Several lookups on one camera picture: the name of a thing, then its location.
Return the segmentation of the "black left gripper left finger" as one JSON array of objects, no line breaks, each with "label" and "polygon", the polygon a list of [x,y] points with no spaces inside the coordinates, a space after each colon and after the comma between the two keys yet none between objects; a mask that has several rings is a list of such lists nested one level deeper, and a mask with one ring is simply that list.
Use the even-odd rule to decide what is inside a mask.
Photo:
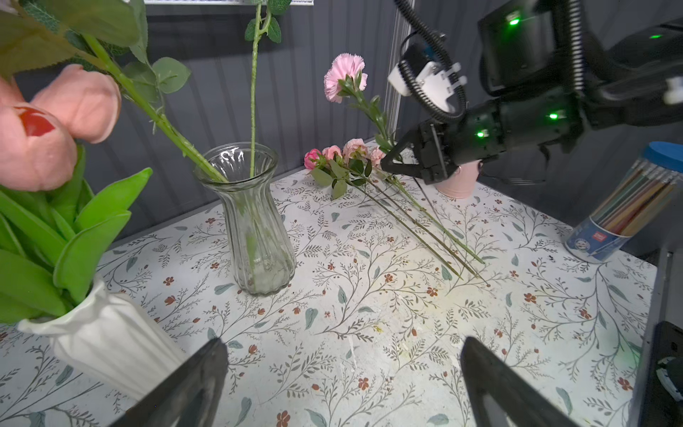
[{"label": "black left gripper left finger", "polygon": [[112,424],[211,426],[227,370],[227,346],[219,338],[212,339]]}]

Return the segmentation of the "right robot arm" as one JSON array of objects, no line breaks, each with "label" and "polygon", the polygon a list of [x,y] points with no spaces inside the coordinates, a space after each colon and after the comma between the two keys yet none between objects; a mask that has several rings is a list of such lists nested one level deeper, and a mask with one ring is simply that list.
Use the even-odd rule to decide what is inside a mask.
[{"label": "right robot arm", "polygon": [[406,1],[403,18],[423,39],[402,55],[391,84],[429,119],[382,160],[390,174],[440,183],[459,167],[516,149],[572,151],[585,127],[663,126],[682,119],[682,22],[646,28],[605,49],[579,1],[510,1],[478,23],[480,83],[471,106],[444,38]]}]

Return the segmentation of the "pale pink rose stem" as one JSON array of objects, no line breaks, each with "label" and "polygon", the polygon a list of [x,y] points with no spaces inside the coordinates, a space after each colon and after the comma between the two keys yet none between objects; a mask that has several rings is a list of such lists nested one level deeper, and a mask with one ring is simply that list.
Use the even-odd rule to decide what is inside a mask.
[{"label": "pale pink rose stem", "polygon": [[462,243],[462,241],[458,239],[451,231],[449,231],[435,216],[428,212],[419,203],[419,201],[410,194],[400,179],[393,174],[388,174],[382,171],[380,163],[384,157],[385,152],[380,146],[374,145],[370,149],[367,149],[366,158],[368,165],[373,166],[373,171],[385,182],[386,187],[397,190],[401,197],[403,197],[403,199],[405,199],[412,206],[412,208],[414,208],[414,210],[429,219],[430,223],[441,232],[442,236],[432,233],[426,226],[423,226],[421,222],[418,222],[418,220],[412,216],[408,209],[404,209],[401,204],[396,202],[395,205],[398,207],[398,210],[400,210],[410,221],[412,221],[416,227],[429,234],[437,243],[439,243],[439,245],[441,245],[441,247],[446,250],[446,252],[448,252],[448,254],[455,259],[455,261],[458,261],[460,265],[466,268],[470,274],[478,275],[478,272],[476,272],[471,264],[465,259],[465,256],[468,255],[470,258],[481,264],[484,264],[485,262],[471,249],[469,249],[469,247]]}]

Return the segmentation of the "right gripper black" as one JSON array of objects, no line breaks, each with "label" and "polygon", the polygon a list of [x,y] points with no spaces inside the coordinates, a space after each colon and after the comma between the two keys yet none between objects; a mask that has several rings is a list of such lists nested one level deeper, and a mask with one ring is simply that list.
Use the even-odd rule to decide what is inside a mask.
[{"label": "right gripper black", "polygon": [[[388,174],[421,178],[427,184],[441,183],[458,167],[490,155],[491,130],[475,125],[445,125],[425,121],[401,136],[381,162]],[[403,155],[417,165],[399,164]]]}]

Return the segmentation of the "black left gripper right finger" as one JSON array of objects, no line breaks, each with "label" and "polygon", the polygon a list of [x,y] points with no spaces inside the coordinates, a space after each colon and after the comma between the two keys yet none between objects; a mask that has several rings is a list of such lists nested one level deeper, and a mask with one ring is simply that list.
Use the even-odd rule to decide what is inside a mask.
[{"label": "black left gripper right finger", "polygon": [[576,424],[472,336],[464,341],[461,368],[475,425]]}]

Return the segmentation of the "pink carnation stem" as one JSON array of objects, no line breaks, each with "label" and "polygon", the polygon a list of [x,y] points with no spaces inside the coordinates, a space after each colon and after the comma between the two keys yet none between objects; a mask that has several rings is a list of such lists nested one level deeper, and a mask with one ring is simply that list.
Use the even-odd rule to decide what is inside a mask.
[{"label": "pink carnation stem", "polygon": [[368,74],[365,67],[365,60],[360,55],[337,55],[324,76],[325,97],[332,103],[343,103],[348,100],[350,107],[362,111],[375,125],[375,142],[379,149],[388,154],[395,147],[394,134],[382,109],[381,98],[375,96],[371,100],[366,99]]}]

